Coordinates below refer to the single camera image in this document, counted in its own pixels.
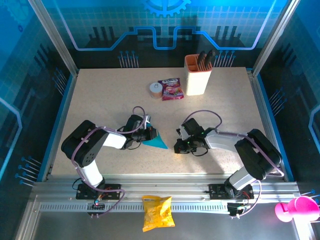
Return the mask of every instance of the snack bag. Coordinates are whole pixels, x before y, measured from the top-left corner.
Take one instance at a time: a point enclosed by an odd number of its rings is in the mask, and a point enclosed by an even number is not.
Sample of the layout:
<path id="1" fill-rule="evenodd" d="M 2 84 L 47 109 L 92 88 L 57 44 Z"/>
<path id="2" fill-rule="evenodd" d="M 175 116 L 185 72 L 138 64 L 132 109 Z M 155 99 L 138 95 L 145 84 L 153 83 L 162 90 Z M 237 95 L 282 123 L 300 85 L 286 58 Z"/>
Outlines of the snack bag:
<path id="1" fill-rule="evenodd" d="M 160 80 L 158 83 L 160 83 L 163 88 L 162 101 L 184 98 L 184 93 L 182 92 L 180 85 L 180 78 Z"/>
<path id="2" fill-rule="evenodd" d="M 143 232 L 165 227 L 175 227 L 171 215 L 171 196 L 143 196 L 144 225 Z"/>

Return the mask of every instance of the aluminum frame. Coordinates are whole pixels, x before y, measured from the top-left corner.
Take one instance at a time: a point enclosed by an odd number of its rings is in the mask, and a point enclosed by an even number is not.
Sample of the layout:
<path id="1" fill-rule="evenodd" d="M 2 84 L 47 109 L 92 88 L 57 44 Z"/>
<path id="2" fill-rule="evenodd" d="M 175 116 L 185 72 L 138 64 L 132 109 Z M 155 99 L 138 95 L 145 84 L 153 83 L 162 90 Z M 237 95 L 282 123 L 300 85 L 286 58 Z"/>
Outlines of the aluminum frame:
<path id="1" fill-rule="evenodd" d="M 28 0 L 28 2 L 33 8 L 38 19 L 40 20 L 44 30 L 48 34 L 56 50 L 60 54 L 64 64 L 66 65 L 72 76 L 77 77 L 78 68 L 73 58 L 71 57 L 63 39 L 61 38 L 44 4 L 41 0 Z"/>
<path id="2" fill-rule="evenodd" d="M 292 15 L 294 14 L 300 0 L 291 0 L 289 4 L 286 5 L 284 8 L 281 16 L 277 21 L 277 25 L 273 28 L 272 32 L 270 33 L 270 37 L 268 38 L 266 44 L 263 46 L 262 51 L 260 52 L 253 68 L 252 68 L 252 75 L 256 77 L 259 72 L 261 71 L 263 65 L 267 61 L 269 55 L 271 54 L 272 50 L 274 49 L 276 43 L 278 42 L 279 38 L 281 37 L 282 33 L 284 32 L 285 27 L 287 26 L 289 20 L 291 19 Z"/>
<path id="3" fill-rule="evenodd" d="M 173 212 L 227 214 L 227 202 L 243 200 L 210 200 L 208 184 L 222 184 L 230 174 L 114 174 L 104 175 L 107 182 L 121 184 L 126 191 L 124 200 L 116 212 L 141 212 L 144 195 L 172 196 Z M 47 182 L 36 182 L 25 209 L 16 240 L 31 240 L 37 230 L 40 212 L 88 212 L 92 200 L 76 200 L 72 184 L 77 176 L 52 177 Z M 257 197 L 259 185 L 253 186 Z M 259 203 L 289 202 L 299 196 L 295 182 L 262 182 Z M 111 206 L 115 201 L 102 201 Z"/>
<path id="4" fill-rule="evenodd" d="M 56 159 L 57 151 L 59 148 L 60 139 L 64 129 L 64 125 L 67 119 L 69 106 L 72 100 L 72 96 L 76 87 L 77 77 L 73 76 L 65 89 L 64 96 L 61 101 L 57 118 L 54 122 L 53 130 L 50 136 L 50 140 L 43 157 L 43 163 L 38 174 L 37 181 L 44 182 L 47 180 L 48 174 L 51 173 L 54 161 Z"/>
<path id="5" fill-rule="evenodd" d="M 261 117 L 262 125 L 263 125 L 264 131 L 265 131 L 265 135 L 269 139 L 269 141 L 276 147 L 276 149 L 280 152 L 280 147 L 279 147 L 279 144 L 277 141 L 276 133 L 273 128 L 270 115 L 268 113 L 268 108 L 267 108 L 266 102 L 264 100 L 264 96 L 262 94 L 261 86 L 258 82 L 257 77 L 253 76 L 253 74 L 250 70 L 248 70 L 247 73 L 248 73 L 248 77 L 249 77 L 250 84 L 252 87 L 255 102 L 256 102 L 256 105 L 257 105 L 259 113 L 260 113 L 260 117 Z M 285 168 L 283 161 L 280 162 L 280 168 L 284 172 L 284 180 L 288 182 L 289 177 L 288 177 L 288 173 L 286 171 L 286 168 Z"/>

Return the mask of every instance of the pink object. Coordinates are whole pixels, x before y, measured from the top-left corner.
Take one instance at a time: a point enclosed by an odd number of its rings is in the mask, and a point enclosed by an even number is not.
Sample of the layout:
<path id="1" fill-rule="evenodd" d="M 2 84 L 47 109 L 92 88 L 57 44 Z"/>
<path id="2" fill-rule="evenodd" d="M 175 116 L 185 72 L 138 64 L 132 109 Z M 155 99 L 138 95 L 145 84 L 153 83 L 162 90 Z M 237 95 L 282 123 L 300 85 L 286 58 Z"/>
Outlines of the pink object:
<path id="1" fill-rule="evenodd" d="M 282 222 L 288 223 L 294 218 L 289 213 L 288 204 L 286 203 L 282 203 L 282 202 L 278 203 L 277 205 L 275 205 L 274 211 L 277 218 Z"/>
<path id="2" fill-rule="evenodd" d="M 278 219 L 286 223 L 293 218 L 308 222 L 316 221 L 320 215 L 318 204 L 308 196 L 296 197 L 288 204 L 278 203 L 274 211 Z"/>

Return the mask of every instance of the beige tabletop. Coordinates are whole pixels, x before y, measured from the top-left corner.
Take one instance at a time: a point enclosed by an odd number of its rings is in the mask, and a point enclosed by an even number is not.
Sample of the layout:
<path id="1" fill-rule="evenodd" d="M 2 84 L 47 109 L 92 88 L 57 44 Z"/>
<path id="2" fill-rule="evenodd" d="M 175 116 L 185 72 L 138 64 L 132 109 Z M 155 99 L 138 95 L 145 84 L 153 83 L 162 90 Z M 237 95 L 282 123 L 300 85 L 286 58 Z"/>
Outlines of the beige tabletop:
<path id="1" fill-rule="evenodd" d="M 247 133 L 256 128 L 264 132 L 246 69 L 214 68 L 204 95 L 185 95 L 184 99 L 168 101 L 151 98 L 149 84 L 168 78 L 180 78 L 184 88 L 183 68 L 81 69 L 60 146 L 84 120 L 117 129 L 126 124 L 132 108 L 139 105 L 151 116 L 151 124 L 169 149 L 143 144 L 136 150 L 103 147 L 96 158 L 102 174 L 234 173 L 242 166 L 236 153 L 211 149 L 205 156 L 196 157 L 175 154 L 173 147 L 179 137 L 176 129 L 190 113 L 201 109 L 215 111 L 222 117 L 222 131 Z M 197 113 L 194 118 L 204 129 L 219 122 L 211 113 Z M 52 175 L 75 174 L 59 147 Z"/>

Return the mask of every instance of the knife block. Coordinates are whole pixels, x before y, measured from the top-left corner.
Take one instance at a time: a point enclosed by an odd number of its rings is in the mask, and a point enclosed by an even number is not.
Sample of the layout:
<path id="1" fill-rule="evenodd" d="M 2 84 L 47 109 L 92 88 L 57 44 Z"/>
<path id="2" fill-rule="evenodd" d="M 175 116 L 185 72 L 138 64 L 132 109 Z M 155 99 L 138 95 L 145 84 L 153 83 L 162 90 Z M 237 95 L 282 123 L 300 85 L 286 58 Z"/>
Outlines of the knife block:
<path id="1" fill-rule="evenodd" d="M 206 68 L 204 60 L 197 64 L 199 54 L 184 57 L 184 70 L 186 78 L 186 92 L 188 96 L 202 95 L 206 91 L 208 80 L 212 72 L 212 64 Z"/>

